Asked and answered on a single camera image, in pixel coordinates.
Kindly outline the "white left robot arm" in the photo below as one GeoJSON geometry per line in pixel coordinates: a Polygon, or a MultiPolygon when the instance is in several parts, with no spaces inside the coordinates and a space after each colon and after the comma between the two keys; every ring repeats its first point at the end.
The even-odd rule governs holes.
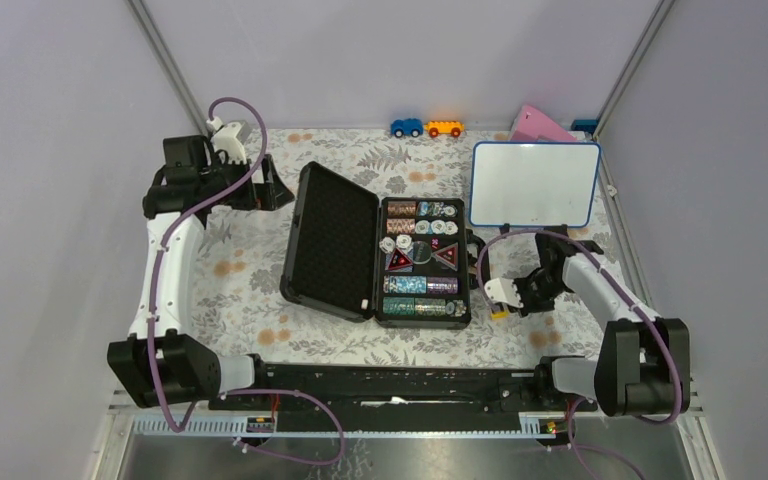
{"type": "Polygon", "coordinates": [[[229,391],[248,411],[269,401],[255,356],[220,356],[190,332],[194,268],[211,210],[274,211],[294,199],[270,154],[238,160],[238,152],[201,135],[163,142],[165,163],[142,200],[148,257],[137,312],[127,337],[107,349],[108,365],[140,408],[229,391]]]}

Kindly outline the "blue framed whiteboard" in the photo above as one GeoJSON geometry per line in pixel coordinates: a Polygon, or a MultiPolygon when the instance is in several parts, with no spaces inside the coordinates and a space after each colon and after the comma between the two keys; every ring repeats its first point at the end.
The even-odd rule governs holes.
{"type": "Polygon", "coordinates": [[[601,159],[601,146],[593,142],[478,142],[469,220],[478,227],[584,227],[601,159]]]}

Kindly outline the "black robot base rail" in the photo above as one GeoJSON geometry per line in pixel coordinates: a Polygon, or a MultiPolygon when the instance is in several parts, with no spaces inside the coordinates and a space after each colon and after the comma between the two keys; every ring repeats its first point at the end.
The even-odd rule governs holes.
{"type": "Polygon", "coordinates": [[[278,430],[347,433],[513,432],[523,414],[563,416],[572,397],[534,370],[303,365],[257,362],[245,394],[215,411],[274,412],[278,430]]]}

